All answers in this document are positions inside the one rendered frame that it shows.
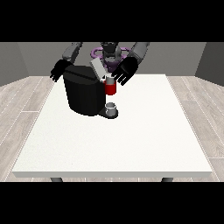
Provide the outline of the pale grey machine lid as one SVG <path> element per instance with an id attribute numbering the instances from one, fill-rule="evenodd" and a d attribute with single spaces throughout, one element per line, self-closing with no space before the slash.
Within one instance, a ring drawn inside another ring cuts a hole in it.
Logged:
<path id="1" fill-rule="evenodd" d="M 99 58 L 92 59 L 90 61 L 90 66 L 93 68 L 94 73 L 99 81 L 101 81 L 107 74 L 102 62 Z"/>

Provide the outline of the red pod holder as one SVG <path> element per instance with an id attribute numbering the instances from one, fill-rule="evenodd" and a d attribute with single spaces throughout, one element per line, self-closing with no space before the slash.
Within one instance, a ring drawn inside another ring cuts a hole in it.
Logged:
<path id="1" fill-rule="evenodd" d="M 114 95 L 116 93 L 116 83 L 108 84 L 107 82 L 104 82 L 104 87 L 106 95 Z"/>

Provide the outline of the small grey cup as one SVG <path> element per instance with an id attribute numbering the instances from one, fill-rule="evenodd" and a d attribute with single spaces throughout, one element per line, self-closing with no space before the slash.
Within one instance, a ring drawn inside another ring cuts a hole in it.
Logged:
<path id="1" fill-rule="evenodd" d="M 105 105 L 105 109 L 107 116 L 114 116 L 116 114 L 116 105 L 113 102 L 108 102 Z"/>

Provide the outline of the black coffee machine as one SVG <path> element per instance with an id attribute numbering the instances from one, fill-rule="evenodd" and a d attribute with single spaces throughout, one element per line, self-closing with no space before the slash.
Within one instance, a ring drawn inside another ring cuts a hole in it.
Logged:
<path id="1" fill-rule="evenodd" d="M 106 115 L 106 80 L 98 80 L 91 66 L 68 66 L 63 73 L 63 80 L 71 110 L 83 116 L 118 117 L 117 109 L 115 115 Z"/>

